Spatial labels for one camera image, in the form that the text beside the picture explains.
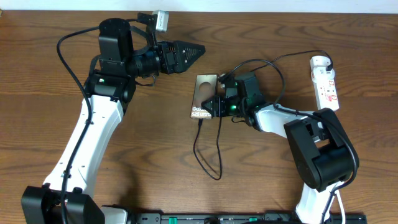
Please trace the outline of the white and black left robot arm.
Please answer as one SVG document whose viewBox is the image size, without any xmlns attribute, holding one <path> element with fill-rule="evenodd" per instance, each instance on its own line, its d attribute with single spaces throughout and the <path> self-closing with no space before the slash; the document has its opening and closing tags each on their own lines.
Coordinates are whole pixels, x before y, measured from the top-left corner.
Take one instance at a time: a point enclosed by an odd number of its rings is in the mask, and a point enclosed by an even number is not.
<svg viewBox="0 0 398 224">
<path fill-rule="evenodd" d="M 139 14 L 135 19 L 110 18 L 99 31 L 100 53 L 90 64 L 80 116 L 53 171 L 40 187 L 28 186 L 21 198 L 27 223 L 133 223 L 126 208 L 98 206 L 94 190 L 109 140 L 131 102 L 138 78 L 183 73 L 204 53 L 200 44 L 158 41 L 168 15 Z"/>
</svg>

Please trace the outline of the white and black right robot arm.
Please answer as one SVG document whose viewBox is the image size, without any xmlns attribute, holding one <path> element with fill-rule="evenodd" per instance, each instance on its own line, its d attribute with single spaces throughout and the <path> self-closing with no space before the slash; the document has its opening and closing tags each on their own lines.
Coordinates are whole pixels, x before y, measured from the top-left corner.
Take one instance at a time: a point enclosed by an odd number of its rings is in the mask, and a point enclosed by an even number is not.
<svg viewBox="0 0 398 224">
<path fill-rule="evenodd" d="M 224 95 L 214 95 L 201 106 L 212 116 L 242 118 L 260 132 L 274 133 L 289 142 L 298 174 L 304 182 L 295 208 L 302 223 L 332 223 L 330 208 L 339 190 L 356 177 L 359 157 L 335 112 L 284 108 L 267 102 L 252 72 L 219 78 Z"/>
</svg>

